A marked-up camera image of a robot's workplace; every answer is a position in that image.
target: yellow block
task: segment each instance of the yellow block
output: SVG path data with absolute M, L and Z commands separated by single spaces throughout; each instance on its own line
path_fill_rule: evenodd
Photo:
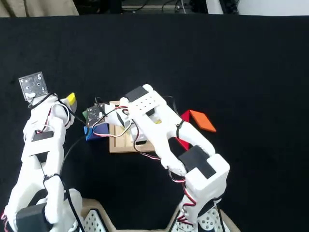
M 74 105 L 76 103 L 75 93 L 71 93 L 69 96 L 67 96 L 67 99 L 70 105 Z

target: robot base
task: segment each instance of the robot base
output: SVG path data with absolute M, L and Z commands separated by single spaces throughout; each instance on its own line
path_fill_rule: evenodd
M 222 217 L 224 221 L 226 232 L 240 232 L 237 226 L 231 219 L 223 212 Z M 86 232 L 150 232 L 149 230 L 117 230 L 112 224 L 111 219 L 107 215 L 103 206 L 96 200 L 83 199 L 82 216 L 84 220 L 84 229 Z M 198 231 L 192 230 L 192 227 L 187 228 L 186 224 L 176 225 L 176 219 L 179 216 L 177 209 L 165 229 L 158 229 L 155 232 L 222 232 L 219 214 L 216 209 L 211 209 L 198 219 Z
M 225 227 L 225 232 L 231 232 L 225 222 L 223 222 L 223 224 Z M 223 232 L 223 230 L 218 211 L 213 208 L 198 218 L 198 230 L 193 230 L 192 226 L 190 225 L 177 222 L 177 218 L 175 218 L 169 232 Z

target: black fabric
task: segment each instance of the black fabric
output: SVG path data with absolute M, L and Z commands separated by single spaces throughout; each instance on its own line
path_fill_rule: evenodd
M 204 112 L 217 132 L 203 134 L 231 166 L 222 209 L 242 231 L 285 231 L 293 223 L 301 231 L 308 24 L 309 17 L 236 15 L 0 19 L 0 207 L 18 178 L 30 116 L 17 79 L 42 71 L 50 92 L 75 92 L 80 115 L 95 96 L 118 100 L 145 83 L 174 96 L 180 114 Z M 82 134 L 76 121 L 65 150 Z M 166 227 L 181 185 L 159 162 L 109 154 L 108 146 L 107 139 L 80 142 L 64 165 L 65 183 L 99 200 L 118 229 Z

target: wall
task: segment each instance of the wall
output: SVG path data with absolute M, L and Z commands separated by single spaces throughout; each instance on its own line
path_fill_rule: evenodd
M 309 15 L 309 0 L 239 0 L 240 15 Z

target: blue block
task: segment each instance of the blue block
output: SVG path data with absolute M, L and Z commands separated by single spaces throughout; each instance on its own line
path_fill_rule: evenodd
M 88 132 L 88 135 L 86 136 L 86 141 L 102 138 L 102 137 L 94 135 L 92 133 L 91 127 L 88 128 L 88 127 L 84 126 L 84 133 L 87 134 L 87 132 Z M 99 134 L 109 134 L 110 133 L 109 130 L 108 130 L 107 123 L 102 123 L 102 124 L 95 126 L 95 132 L 99 133 Z

